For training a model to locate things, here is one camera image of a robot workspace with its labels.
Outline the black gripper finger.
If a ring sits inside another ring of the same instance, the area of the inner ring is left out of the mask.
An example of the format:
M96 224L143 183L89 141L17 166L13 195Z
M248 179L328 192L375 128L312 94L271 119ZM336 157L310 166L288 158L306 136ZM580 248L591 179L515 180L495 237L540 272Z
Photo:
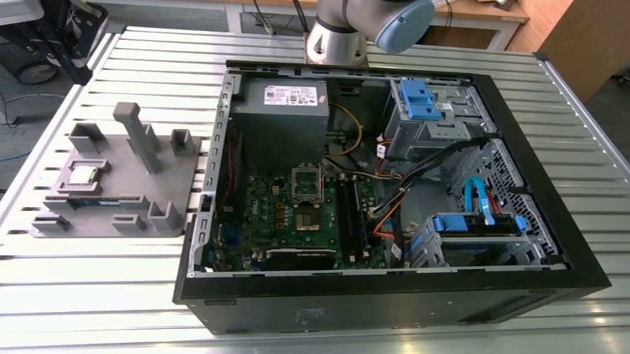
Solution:
M83 60L67 32L69 6L43 6L43 16L28 22L28 38L48 59L56 61L75 84L83 83Z
M72 11L72 30L76 36L72 62L77 71L73 82L85 85L92 78L88 60L105 33L109 13L103 6L88 1L72 1Z

